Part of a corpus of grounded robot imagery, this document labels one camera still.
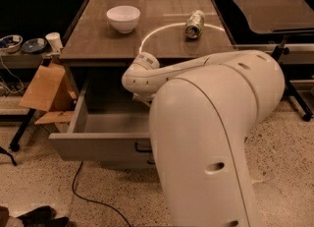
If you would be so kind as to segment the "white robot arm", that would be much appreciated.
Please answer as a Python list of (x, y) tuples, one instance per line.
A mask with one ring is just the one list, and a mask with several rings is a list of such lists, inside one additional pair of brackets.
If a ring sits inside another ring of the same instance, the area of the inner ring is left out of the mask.
[(149, 134), (175, 227), (261, 227), (244, 142), (279, 104), (277, 61), (258, 50), (163, 67), (139, 53), (122, 77), (149, 101)]

